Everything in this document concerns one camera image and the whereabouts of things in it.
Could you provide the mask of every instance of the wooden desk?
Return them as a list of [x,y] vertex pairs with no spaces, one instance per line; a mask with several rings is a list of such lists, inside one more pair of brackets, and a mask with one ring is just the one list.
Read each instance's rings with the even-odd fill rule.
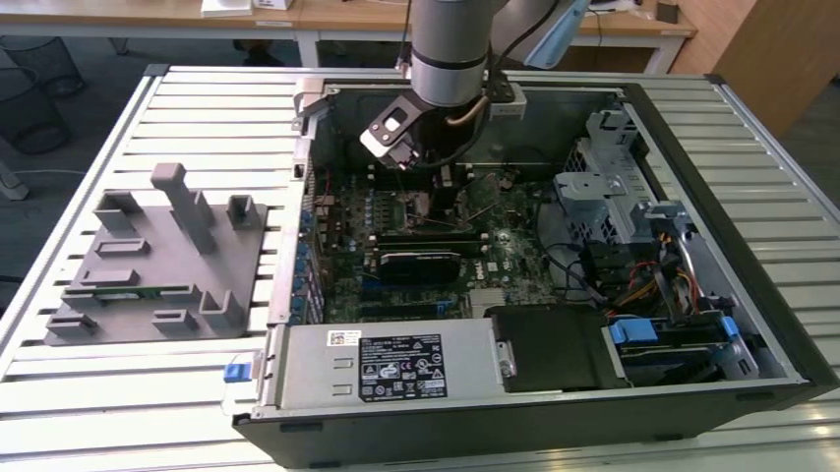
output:
[[673,65],[724,76],[776,137],[783,137],[840,68],[840,1],[681,0],[700,26]]
[[[208,19],[200,0],[0,0],[1,34],[292,39],[304,67],[319,66],[319,40],[399,41],[405,21],[405,6],[369,0],[296,0],[288,11],[255,9],[250,17]],[[573,45],[652,48],[646,72],[666,73],[694,33],[688,23],[608,14],[601,29],[596,18],[584,20]]]
[[[322,39],[399,41],[406,22],[406,7],[371,0],[304,0],[296,27],[298,40]],[[602,14],[601,28],[594,17],[582,21],[574,46],[640,47],[654,49],[646,73],[666,74],[686,38],[697,30],[682,19],[680,24],[646,20],[629,13]],[[312,48],[304,65],[318,63]]]

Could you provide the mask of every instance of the floor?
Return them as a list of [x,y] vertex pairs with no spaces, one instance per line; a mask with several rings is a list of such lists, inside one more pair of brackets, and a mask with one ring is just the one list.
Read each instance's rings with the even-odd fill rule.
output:
[[[239,66],[243,53],[226,40],[134,39],[126,56],[114,54],[103,38],[65,40],[73,60],[87,81],[76,96],[57,100],[57,107],[71,126],[73,139],[59,150],[37,156],[17,154],[0,142],[0,155],[16,171],[35,169],[87,170],[114,122],[150,63],[179,65]],[[373,44],[363,57],[345,54],[325,44],[322,61],[327,67],[390,67],[397,55],[394,44]],[[288,66],[299,66],[296,48],[278,42],[274,55]],[[0,67],[11,61],[0,57]],[[840,205],[840,87],[831,86],[783,139],[817,185]],[[24,276],[64,211],[81,176],[27,174],[31,196],[23,202],[0,197],[0,275]],[[16,285],[0,282],[0,313],[15,295]]]

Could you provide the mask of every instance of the gray plastic stand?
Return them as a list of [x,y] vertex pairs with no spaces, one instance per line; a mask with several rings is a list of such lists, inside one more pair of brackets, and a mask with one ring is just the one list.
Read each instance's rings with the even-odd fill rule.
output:
[[93,211],[103,228],[47,324],[47,344],[244,333],[267,208],[242,195],[210,206],[186,175],[170,163],[152,172],[172,207],[143,208],[128,192],[103,195]]

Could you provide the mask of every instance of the sticker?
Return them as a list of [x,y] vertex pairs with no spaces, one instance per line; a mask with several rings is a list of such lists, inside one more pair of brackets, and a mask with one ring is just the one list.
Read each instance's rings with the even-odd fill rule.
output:
[[97,295],[100,300],[139,300],[140,296],[136,293],[112,293],[110,295]]
[[362,331],[327,331],[329,346],[358,346]]
[[258,27],[291,28],[291,22],[256,22]]
[[363,337],[358,343],[358,397],[374,401],[446,396],[439,334]]

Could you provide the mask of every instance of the green circuit board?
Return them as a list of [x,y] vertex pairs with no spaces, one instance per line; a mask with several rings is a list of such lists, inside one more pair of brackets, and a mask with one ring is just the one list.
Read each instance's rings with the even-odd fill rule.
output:
[[[414,201],[422,192],[377,191],[354,179],[337,197],[333,208],[318,211],[327,268],[325,321],[369,323],[414,319],[407,307],[437,307],[439,319],[473,318],[470,290],[495,288],[509,305],[557,303],[548,261],[537,249],[532,226],[541,185],[513,185],[499,171],[475,176],[462,189],[457,208],[446,221],[414,217]],[[461,260],[454,283],[431,286],[386,286],[371,262],[366,241],[374,235],[423,234],[427,231],[478,233],[482,251]],[[366,309],[393,307],[387,316],[366,317]]]

